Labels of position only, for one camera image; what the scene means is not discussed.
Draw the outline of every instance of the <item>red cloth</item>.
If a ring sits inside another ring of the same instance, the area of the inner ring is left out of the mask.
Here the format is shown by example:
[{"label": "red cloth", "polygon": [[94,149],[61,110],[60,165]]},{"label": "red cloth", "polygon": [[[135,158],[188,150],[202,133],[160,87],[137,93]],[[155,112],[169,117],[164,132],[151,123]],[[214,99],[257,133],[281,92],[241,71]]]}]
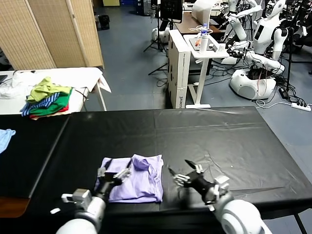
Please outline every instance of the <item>red cloth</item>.
[{"label": "red cloth", "polygon": [[[64,112],[64,111],[68,111],[68,105],[65,106],[63,109],[60,109],[59,111],[55,112],[55,113],[60,113],[60,112]],[[44,116],[36,116],[36,115],[30,115],[30,118],[37,118],[37,117],[44,117]]]}]

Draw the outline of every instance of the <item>floor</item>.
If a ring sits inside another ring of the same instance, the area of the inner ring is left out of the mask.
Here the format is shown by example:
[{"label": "floor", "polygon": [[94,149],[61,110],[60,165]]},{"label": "floor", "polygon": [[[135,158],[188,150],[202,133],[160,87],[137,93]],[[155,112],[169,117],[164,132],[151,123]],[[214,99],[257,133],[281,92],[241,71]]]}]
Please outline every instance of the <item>floor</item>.
[{"label": "floor", "polygon": [[[110,29],[99,31],[99,40],[104,57],[105,71],[112,93],[103,91],[109,111],[163,109],[167,107],[165,96],[166,74],[147,74],[166,62],[165,54],[154,49],[143,50],[150,44],[151,31],[157,26],[154,19],[134,15],[132,7],[99,8],[98,14],[110,17]],[[303,47],[300,55],[293,60],[311,60],[312,50]],[[294,63],[291,67],[291,84],[297,94],[306,102],[312,103],[312,76],[309,64]],[[215,76],[209,82],[219,81],[228,76]],[[191,76],[196,81],[198,76]],[[212,107],[247,106],[253,102],[235,95],[229,89],[229,80],[204,87],[201,102]],[[188,94],[187,103],[192,104]],[[277,92],[270,104],[283,101]],[[100,110],[95,95],[90,95],[86,102],[88,111]],[[307,178],[312,182],[312,113],[300,111],[287,105],[276,105],[270,109],[258,109],[268,125],[284,144]],[[300,214],[308,233],[312,233],[312,210]],[[299,234],[300,229],[293,216],[266,220],[272,233]]]}]

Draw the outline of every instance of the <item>blue striped cloth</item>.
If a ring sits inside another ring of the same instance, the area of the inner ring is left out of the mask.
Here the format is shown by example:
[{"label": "blue striped cloth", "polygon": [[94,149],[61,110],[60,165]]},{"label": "blue striped cloth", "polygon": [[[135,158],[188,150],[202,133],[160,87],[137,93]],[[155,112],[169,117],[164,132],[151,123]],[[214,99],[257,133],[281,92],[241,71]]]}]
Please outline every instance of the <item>blue striped cloth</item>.
[{"label": "blue striped cloth", "polygon": [[55,102],[58,99],[59,94],[60,92],[54,93],[52,96],[42,99],[40,102],[36,102],[36,103],[27,102],[24,105],[24,107],[21,109],[21,116],[28,116],[30,113],[30,110],[32,109],[36,109],[40,107],[48,108],[49,106],[51,106],[53,102]]}]

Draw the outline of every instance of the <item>purple cloth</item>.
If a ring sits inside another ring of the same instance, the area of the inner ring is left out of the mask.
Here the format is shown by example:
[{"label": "purple cloth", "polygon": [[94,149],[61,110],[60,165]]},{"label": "purple cloth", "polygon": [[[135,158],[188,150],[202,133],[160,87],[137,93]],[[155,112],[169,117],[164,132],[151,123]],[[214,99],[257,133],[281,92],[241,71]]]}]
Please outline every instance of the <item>purple cloth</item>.
[{"label": "purple cloth", "polygon": [[[110,158],[105,157],[101,167]],[[120,172],[125,169],[130,158],[114,158],[107,172]],[[131,174],[122,185],[112,189],[110,202],[143,203],[162,202],[163,189],[161,185],[161,155],[153,157],[132,156]]]}]

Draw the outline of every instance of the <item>black tablecloth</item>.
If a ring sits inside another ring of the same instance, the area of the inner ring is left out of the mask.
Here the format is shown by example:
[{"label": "black tablecloth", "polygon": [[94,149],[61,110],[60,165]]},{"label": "black tablecloth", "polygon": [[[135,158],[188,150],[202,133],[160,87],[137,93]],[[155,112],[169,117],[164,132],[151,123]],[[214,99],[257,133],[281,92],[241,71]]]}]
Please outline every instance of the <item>black tablecloth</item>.
[{"label": "black tablecloth", "polygon": [[16,131],[0,154],[0,196],[31,196],[67,119],[59,116],[34,121],[21,115],[0,116],[0,129]]},{"label": "black tablecloth", "polygon": [[[68,209],[61,194],[92,189],[104,157],[133,154],[162,154],[163,202],[110,204],[107,215],[174,209],[178,192],[166,166],[190,172],[184,159],[202,164],[209,181],[228,176],[235,197],[260,211],[312,204],[312,185],[254,107],[74,113],[53,154],[27,214]],[[204,207],[196,192],[192,206]]]}]

